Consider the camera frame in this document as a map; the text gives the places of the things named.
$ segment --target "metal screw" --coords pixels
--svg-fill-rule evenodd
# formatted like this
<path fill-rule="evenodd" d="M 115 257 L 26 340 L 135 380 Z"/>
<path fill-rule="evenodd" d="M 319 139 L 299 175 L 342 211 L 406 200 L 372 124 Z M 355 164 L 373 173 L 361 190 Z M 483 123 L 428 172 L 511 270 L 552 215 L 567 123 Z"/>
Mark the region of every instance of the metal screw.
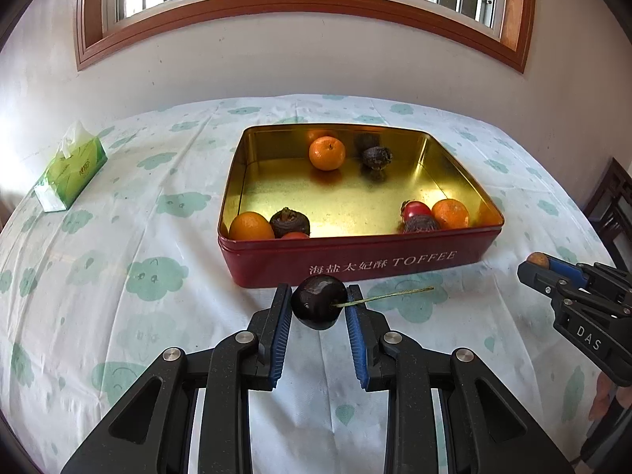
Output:
<path fill-rule="evenodd" d="M 162 359 L 166 361 L 174 361 L 180 357 L 180 350 L 178 348 L 169 348 L 162 351 Z"/>
<path fill-rule="evenodd" d="M 396 331 L 389 331 L 384 334 L 384 341 L 388 344 L 399 344 L 401 342 L 401 335 Z"/>
<path fill-rule="evenodd" d="M 466 348 L 460 348 L 460 350 L 456 351 L 456 357 L 461 361 L 472 361 L 474 359 L 474 353 Z"/>
<path fill-rule="evenodd" d="M 249 331 L 240 331 L 238 334 L 235 335 L 235 340 L 237 340 L 239 344 L 248 344 L 249 342 L 252 342 L 254 339 L 255 339 L 254 334 L 252 334 Z"/>

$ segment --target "table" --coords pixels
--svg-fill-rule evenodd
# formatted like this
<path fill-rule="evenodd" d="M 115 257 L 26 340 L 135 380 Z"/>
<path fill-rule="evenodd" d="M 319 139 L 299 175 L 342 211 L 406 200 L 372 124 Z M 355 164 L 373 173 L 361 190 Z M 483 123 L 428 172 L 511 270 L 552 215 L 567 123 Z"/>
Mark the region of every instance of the table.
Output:
<path fill-rule="evenodd" d="M 434 286 L 371 308 L 425 348 L 471 348 L 576 456 L 598 370 L 553 330 L 547 298 L 520 285 L 516 269 L 532 251 L 611 265 L 577 206 L 484 122 L 385 100 L 293 95 L 112 123 L 93 131 L 109 160 L 70 211 L 44 214 L 32 192 L 16 209 L 0 235 L 0 408 L 43 472 L 61 470 L 162 350 L 211 348 L 269 306 L 274 290 L 232 282 L 216 227 L 241 132 L 288 122 L 430 132 L 494 198 L 506 224 L 481 262 L 359 284 L 367 296 Z M 344 320 L 325 332 L 294 321 L 278 388 L 250 395 L 255 472 L 382 472 L 386 401 L 360 388 Z"/>

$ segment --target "white wall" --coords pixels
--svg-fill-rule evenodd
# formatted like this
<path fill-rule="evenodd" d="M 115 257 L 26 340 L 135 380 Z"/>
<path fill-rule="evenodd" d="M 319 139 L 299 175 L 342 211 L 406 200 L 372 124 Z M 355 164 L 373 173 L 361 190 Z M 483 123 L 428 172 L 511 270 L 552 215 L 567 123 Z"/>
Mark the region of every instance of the white wall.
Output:
<path fill-rule="evenodd" d="M 77 72 L 72 9 L 73 0 L 34 0 L 0 52 L 0 196 L 9 204 L 77 118 L 98 131 L 232 96 L 356 94 L 476 117 L 513 136 L 579 204 L 612 155 L 632 160 L 632 45 L 602 0 L 537 0 L 524 75 L 413 28 L 314 13 L 195 25 Z"/>

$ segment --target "window sill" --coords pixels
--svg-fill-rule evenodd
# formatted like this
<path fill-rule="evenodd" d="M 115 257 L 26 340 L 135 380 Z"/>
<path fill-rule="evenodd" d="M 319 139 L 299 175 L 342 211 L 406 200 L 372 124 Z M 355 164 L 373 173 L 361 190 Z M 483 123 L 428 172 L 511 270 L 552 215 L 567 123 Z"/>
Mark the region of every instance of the window sill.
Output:
<path fill-rule="evenodd" d="M 211 19 L 267 12 L 325 12 L 380 19 L 425 30 L 489 55 L 524 72 L 533 28 L 535 0 L 505 0 L 500 37 L 492 29 L 434 4 L 412 6 L 402 0 L 181 0 L 162 4 L 120 22 L 103 33 L 102 0 L 77 0 L 77 68 L 154 35 Z"/>

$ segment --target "green stem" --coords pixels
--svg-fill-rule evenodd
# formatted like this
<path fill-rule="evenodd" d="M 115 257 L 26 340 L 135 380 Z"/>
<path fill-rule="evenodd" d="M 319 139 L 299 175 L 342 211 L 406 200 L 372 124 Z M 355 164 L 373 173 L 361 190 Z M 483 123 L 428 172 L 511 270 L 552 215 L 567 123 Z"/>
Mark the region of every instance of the green stem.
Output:
<path fill-rule="evenodd" d="M 376 299 L 384 299 L 385 297 L 404 296 L 405 294 L 416 294 L 418 292 L 428 292 L 428 291 L 434 291 L 434 287 L 424 287 L 422 289 L 412 289 L 409 291 L 401 291 L 401 292 L 396 292 L 393 294 L 384 294 L 383 296 L 367 297 L 366 299 L 359 299 L 358 301 L 349 301 L 348 303 L 338 303 L 337 305 L 334 305 L 334 306 L 338 308 L 352 307 L 353 305 L 359 305 L 360 303 L 368 303 L 369 301 L 375 301 Z"/>

